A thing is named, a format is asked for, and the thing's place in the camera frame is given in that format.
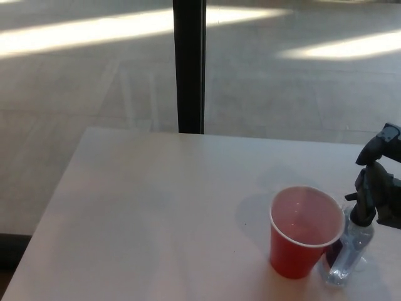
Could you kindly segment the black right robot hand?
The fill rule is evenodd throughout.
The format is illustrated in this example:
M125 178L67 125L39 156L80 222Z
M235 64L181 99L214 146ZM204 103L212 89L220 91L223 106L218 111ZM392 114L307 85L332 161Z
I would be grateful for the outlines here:
M378 160L386 157L400 162L400 127L386 123L358 155L356 164L364 167L365 197L378 213L377 223L400 228L400 179L387 172Z

